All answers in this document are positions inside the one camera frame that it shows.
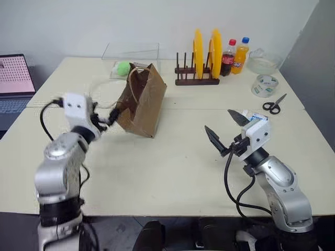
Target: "laptop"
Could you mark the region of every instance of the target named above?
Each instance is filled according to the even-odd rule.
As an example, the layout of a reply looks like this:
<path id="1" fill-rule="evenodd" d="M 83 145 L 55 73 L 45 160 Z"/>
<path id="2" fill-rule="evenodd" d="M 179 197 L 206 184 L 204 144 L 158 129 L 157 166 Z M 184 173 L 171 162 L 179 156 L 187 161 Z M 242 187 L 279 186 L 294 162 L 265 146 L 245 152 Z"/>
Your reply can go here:
<path id="1" fill-rule="evenodd" d="M 0 55 L 0 131 L 6 131 L 35 94 L 23 54 Z"/>

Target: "white table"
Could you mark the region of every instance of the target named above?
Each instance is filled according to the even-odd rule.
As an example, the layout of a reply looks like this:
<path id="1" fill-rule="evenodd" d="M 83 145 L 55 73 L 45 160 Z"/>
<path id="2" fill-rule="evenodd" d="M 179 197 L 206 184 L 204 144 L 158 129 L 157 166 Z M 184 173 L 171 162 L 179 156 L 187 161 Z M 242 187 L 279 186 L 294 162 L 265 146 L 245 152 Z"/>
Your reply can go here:
<path id="1" fill-rule="evenodd" d="M 98 58 L 65 58 L 27 107 L 41 107 L 66 92 L 89 94 L 90 89 L 95 90 L 92 97 L 99 102 L 99 107 L 109 107 L 126 84 L 124 80 L 109 79 L 113 63 Z M 270 98 L 259 98 L 250 91 L 257 74 L 246 67 L 241 74 L 221 76 L 219 85 L 176 86 L 175 60 L 161 60 L 160 64 L 161 76 L 167 84 L 163 109 L 262 109 L 264 102 L 276 101 L 287 93 L 281 103 L 283 110 L 304 110 L 280 72 L 273 74 L 279 81 L 276 93 Z"/>
<path id="2" fill-rule="evenodd" d="M 34 173 L 49 142 L 39 123 L 40 108 L 26 108 L 0 141 L 0 211 L 38 213 Z M 108 109 L 98 109 L 107 115 Z M 283 109 L 270 116 L 270 154 L 290 165 L 309 198 L 313 214 L 335 213 L 335 154 L 308 114 Z M 88 215 L 238 215 L 223 185 L 221 158 L 204 125 L 226 145 L 240 128 L 225 110 L 163 109 L 154 139 L 125 133 L 118 125 L 93 142 L 85 163 L 91 179 L 82 189 Z M 51 108 L 46 125 L 54 136 L 67 131 L 63 110 Z M 250 178 L 233 159 L 229 183 L 234 196 Z M 267 207 L 260 186 L 243 202 Z M 243 209 L 247 215 L 265 215 Z"/>

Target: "laptop screen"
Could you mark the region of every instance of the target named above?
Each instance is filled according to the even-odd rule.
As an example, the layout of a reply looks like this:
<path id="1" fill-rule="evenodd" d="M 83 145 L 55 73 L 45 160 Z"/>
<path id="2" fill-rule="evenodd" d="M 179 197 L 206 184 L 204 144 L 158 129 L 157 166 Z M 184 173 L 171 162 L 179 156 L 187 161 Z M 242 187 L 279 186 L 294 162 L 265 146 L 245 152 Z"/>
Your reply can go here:
<path id="1" fill-rule="evenodd" d="M 34 92 L 35 88 L 23 54 L 0 55 L 0 95 Z"/>

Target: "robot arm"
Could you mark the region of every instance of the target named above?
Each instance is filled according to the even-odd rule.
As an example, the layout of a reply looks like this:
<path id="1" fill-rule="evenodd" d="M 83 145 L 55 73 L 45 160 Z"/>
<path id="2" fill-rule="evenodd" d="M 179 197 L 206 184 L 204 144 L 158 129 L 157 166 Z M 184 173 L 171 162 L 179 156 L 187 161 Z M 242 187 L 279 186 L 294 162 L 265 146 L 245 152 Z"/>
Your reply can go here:
<path id="1" fill-rule="evenodd" d="M 99 124 L 98 115 L 94 113 L 95 105 L 88 97 L 66 94 L 63 106 L 71 131 L 46 147 L 44 161 L 35 174 L 41 218 L 39 250 L 62 250 L 62 247 L 78 250 L 80 246 L 91 244 L 81 232 L 83 216 L 80 207 L 84 201 L 80 198 L 80 166 L 88 145 L 98 140 L 107 127 Z M 119 114 L 114 109 L 105 123 L 112 125 Z"/>
<path id="2" fill-rule="evenodd" d="M 235 137 L 230 148 L 224 147 L 219 137 L 205 127 L 212 144 L 222 157 L 233 151 L 250 176 L 255 175 L 263 188 L 270 205 L 276 227 L 286 233 L 309 233 L 313 229 L 311 206 L 301 192 L 296 173 L 262 146 L 270 139 L 270 124 L 267 120 L 249 121 L 238 112 L 229 110 L 235 122 L 242 126 L 241 134 Z"/>

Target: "paper bag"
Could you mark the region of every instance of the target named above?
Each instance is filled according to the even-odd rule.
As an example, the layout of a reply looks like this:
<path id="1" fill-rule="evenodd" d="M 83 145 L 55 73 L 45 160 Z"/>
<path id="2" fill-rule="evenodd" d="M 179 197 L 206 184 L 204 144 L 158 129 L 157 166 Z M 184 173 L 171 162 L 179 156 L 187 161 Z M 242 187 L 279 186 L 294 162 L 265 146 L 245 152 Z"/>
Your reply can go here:
<path id="1" fill-rule="evenodd" d="M 127 132 L 153 138 L 165 91 L 153 64 L 146 68 L 130 64 L 127 85 L 116 104 L 122 111 L 118 124 Z"/>

